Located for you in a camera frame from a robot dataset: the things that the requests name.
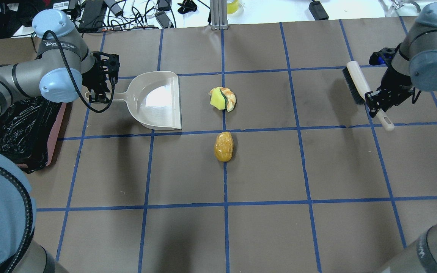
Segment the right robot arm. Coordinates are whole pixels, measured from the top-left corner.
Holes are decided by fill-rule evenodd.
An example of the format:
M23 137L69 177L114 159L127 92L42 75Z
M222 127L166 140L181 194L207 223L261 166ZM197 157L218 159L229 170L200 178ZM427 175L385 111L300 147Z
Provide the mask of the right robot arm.
M404 102L415 90L437 92L437 2L420 11L391 57L381 85L364 95L369 115ZM377 269L378 273L437 273L437 224Z

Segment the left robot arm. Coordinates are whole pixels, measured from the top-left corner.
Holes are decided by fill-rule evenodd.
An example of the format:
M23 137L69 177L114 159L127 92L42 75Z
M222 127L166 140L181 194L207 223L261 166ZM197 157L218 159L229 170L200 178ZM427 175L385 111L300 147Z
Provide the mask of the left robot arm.
M13 103L40 96L55 103L79 99L87 107L97 102L109 108L119 55L90 51L61 10L39 12L32 26L41 39L35 60L0 66L0 117ZM0 154L0 273L67 273L34 239L37 206L31 190L17 164Z

